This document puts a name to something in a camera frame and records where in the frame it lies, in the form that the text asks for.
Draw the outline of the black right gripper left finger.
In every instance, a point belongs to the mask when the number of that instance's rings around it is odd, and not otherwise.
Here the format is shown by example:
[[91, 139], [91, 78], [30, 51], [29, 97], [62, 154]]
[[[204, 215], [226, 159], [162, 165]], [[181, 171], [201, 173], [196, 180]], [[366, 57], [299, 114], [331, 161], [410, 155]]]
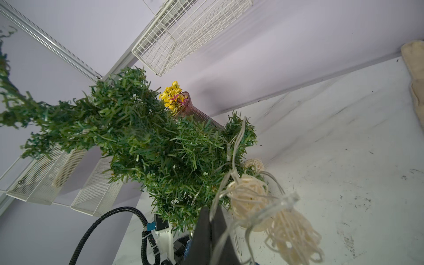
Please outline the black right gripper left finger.
[[191, 246], [183, 265], [208, 265], [210, 263], [210, 221], [209, 208], [200, 211]]

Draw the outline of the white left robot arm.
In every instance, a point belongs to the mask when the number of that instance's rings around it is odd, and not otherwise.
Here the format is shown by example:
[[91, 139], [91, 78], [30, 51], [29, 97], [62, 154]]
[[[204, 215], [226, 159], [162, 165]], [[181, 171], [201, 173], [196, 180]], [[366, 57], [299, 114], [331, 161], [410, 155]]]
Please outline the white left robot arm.
[[77, 244], [69, 264], [111, 265], [130, 222], [130, 214], [141, 221], [149, 220], [140, 210], [132, 206], [121, 206], [108, 211], [98, 218], [84, 233]]

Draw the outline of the rattan ball string lights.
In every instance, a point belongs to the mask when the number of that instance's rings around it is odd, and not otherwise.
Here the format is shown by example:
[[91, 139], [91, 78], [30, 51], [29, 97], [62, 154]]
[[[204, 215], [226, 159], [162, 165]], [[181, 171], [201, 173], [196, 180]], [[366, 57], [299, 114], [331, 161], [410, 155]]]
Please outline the rattan ball string lights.
[[321, 235], [309, 220], [295, 209], [300, 201], [298, 193], [286, 194], [281, 185], [281, 197], [269, 194], [268, 184], [249, 174], [240, 175], [236, 168], [236, 154], [245, 136], [247, 120], [243, 119], [239, 133], [228, 144], [231, 170], [223, 178], [214, 198], [209, 219], [212, 220], [222, 197], [230, 198], [235, 219], [228, 226], [233, 231], [245, 230], [245, 243], [249, 252], [246, 265], [256, 264], [250, 236], [256, 230], [266, 234], [264, 245], [279, 254], [289, 265], [323, 263], [320, 248]]

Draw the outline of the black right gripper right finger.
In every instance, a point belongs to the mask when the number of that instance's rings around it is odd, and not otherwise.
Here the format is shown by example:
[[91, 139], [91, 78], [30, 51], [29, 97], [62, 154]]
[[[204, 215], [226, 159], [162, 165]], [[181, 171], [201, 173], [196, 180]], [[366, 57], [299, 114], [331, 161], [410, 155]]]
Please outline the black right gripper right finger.
[[211, 221], [212, 246], [211, 265], [239, 265], [235, 248], [230, 238], [232, 230], [227, 227], [223, 211], [219, 206]]

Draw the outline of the small green christmas tree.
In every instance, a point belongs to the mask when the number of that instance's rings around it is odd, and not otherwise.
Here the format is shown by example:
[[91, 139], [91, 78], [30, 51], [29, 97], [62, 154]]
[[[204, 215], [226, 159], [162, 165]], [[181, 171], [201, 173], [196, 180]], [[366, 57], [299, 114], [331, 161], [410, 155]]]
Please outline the small green christmas tree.
[[255, 128], [233, 113], [223, 129], [193, 117], [174, 117], [150, 88], [145, 71], [125, 68], [99, 81], [90, 95], [51, 105], [20, 93], [1, 54], [1, 125], [39, 128], [23, 146], [23, 157], [50, 156], [99, 147], [111, 157], [112, 182], [137, 181], [153, 198], [153, 208], [180, 231], [193, 230], [202, 207], [211, 206], [233, 167], [244, 173]]

